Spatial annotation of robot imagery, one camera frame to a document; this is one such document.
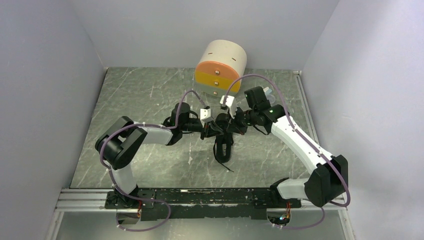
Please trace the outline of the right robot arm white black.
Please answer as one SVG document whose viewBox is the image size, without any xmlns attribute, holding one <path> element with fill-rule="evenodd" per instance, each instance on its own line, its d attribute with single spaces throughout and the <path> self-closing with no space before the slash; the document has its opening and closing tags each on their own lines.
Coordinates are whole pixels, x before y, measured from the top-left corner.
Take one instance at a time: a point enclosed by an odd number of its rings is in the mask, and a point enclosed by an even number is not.
<svg viewBox="0 0 424 240">
<path fill-rule="evenodd" d="M 282 207 L 289 199 L 308 200 L 323 207 L 345 193 L 348 188 L 348 161 L 343 155 L 335 156 L 309 137 L 282 105 L 271 105 L 265 91 L 254 87 L 244 92 L 249 109 L 238 107 L 233 96 L 223 95 L 220 104 L 228 108 L 235 132 L 242 134 L 247 127 L 264 127 L 267 134 L 282 140 L 301 160 L 308 178 L 283 178 L 271 187 L 270 202 Z"/>
</svg>

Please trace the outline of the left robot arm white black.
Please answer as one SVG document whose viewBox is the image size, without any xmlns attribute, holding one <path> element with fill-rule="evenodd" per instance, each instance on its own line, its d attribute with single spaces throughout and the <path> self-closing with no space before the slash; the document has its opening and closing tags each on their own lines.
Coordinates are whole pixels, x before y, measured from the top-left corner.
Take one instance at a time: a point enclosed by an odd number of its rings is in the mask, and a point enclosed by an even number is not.
<svg viewBox="0 0 424 240">
<path fill-rule="evenodd" d="M 175 105 L 171 115 L 160 125 L 136 123 L 127 116 L 120 117 L 95 143 L 101 163 L 113 177 L 116 195 L 113 203 L 122 204 L 124 208 L 133 208 L 140 203 L 131 161 L 141 145 L 172 146 L 183 135 L 192 132 L 200 133 L 202 138 L 223 136 L 225 129 L 213 119 L 206 123 L 201 121 L 209 111 L 210 108 L 206 107 L 196 113 L 188 103 L 182 102 Z"/>
</svg>

